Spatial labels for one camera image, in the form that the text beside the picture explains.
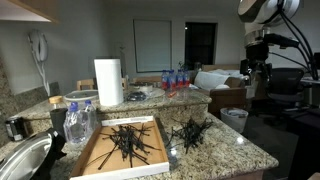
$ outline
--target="white bin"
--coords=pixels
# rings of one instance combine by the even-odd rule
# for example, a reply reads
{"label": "white bin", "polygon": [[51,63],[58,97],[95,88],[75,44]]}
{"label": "white bin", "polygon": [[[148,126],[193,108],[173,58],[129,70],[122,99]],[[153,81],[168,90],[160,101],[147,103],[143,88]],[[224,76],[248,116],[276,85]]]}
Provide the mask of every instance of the white bin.
{"label": "white bin", "polygon": [[238,108],[222,108],[220,109],[221,120],[229,127],[242,133],[248,118],[248,112]]}

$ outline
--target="cardboard tray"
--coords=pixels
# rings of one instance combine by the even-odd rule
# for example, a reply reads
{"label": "cardboard tray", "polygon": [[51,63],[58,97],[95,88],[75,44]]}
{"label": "cardboard tray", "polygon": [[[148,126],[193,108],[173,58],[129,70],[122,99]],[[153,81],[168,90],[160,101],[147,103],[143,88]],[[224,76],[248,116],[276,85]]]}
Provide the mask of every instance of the cardboard tray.
{"label": "cardboard tray", "polygon": [[[150,131],[146,132],[150,136],[143,136],[143,143],[160,150],[146,147],[146,150],[150,152],[148,155],[145,155],[140,150],[135,150],[135,152],[138,154],[146,157],[146,161],[150,165],[145,164],[135,157],[132,158],[132,168],[130,168],[129,158],[123,161],[121,151],[118,150],[111,155],[103,168],[98,170],[98,167],[102,164],[106,156],[103,156],[93,163],[90,162],[97,157],[110,152],[114,148],[114,143],[110,139],[103,140],[103,138],[107,136],[101,133],[113,134],[111,128],[118,130],[118,125],[120,124],[130,124],[138,129],[141,129],[142,124],[144,124],[144,127],[152,127],[150,128]],[[86,147],[83,149],[76,165],[71,172],[70,179],[128,179],[168,171],[169,161],[157,123],[155,122],[153,116],[146,116],[102,121],[102,127],[96,129]]]}

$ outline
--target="paper towel roll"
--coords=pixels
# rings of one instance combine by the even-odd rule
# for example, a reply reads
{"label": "paper towel roll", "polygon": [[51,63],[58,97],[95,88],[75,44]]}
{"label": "paper towel roll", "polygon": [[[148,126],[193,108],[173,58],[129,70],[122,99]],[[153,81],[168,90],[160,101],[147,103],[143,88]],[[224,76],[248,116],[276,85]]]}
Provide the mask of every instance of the paper towel roll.
{"label": "paper towel roll", "polygon": [[113,106],[123,102],[119,59],[95,59],[100,104]]}

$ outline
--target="kitchen counter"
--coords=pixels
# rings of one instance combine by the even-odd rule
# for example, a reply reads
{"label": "kitchen counter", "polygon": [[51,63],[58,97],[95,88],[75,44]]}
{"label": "kitchen counter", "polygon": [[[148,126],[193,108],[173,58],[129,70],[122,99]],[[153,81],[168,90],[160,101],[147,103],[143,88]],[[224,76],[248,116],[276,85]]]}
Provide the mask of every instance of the kitchen counter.
{"label": "kitchen counter", "polygon": [[[205,117],[207,121],[213,122],[213,126],[205,132],[203,144],[199,144],[198,148],[190,148],[188,154],[185,154],[185,148],[177,145],[181,140],[174,138],[171,142],[174,148],[167,148],[170,172],[138,179],[226,179],[278,166],[279,162],[275,158],[219,119],[209,113],[206,113]],[[166,132],[170,133],[172,127],[181,128],[181,124],[177,121],[169,119],[160,121]],[[18,143],[8,143],[2,147],[0,159],[16,145]],[[51,171],[52,180],[68,178],[82,148],[70,149],[68,144],[65,145],[63,151],[67,156],[56,161]]]}
{"label": "kitchen counter", "polygon": [[[211,102],[211,98],[205,96],[199,92],[193,90],[186,90],[186,96],[180,97],[175,96],[174,98],[167,98],[166,96],[150,98],[145,101],[130,102],[125,101],[115,106],[101,106],[99,100],[93,100],[92,104],[97,108],[97,112],[100,114],[107,113],[119,113],[127,111],[138,111],[147,109],[158,109],[166,107],[177,107],[177,106],[190,106],[199,104],[208,104]],[[51,105],[48,101],[39,103],[21,113],[18,116],[23,117],[25,120],[44,120],[50,119]]]}

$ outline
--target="window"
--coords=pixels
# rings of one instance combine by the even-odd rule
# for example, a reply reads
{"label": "window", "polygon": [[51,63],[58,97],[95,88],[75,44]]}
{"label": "window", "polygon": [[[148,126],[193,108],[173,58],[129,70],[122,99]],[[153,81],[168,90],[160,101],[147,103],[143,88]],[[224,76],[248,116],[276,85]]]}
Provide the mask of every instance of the window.
{"label": "window", "polygon": [[171,69],[171,22],[134,20],[137,72]]}
{"label": "window", "polygon": [[214,63],[216,23],[187,22],[185,25],[185,64],[193,69],[195,62]]}

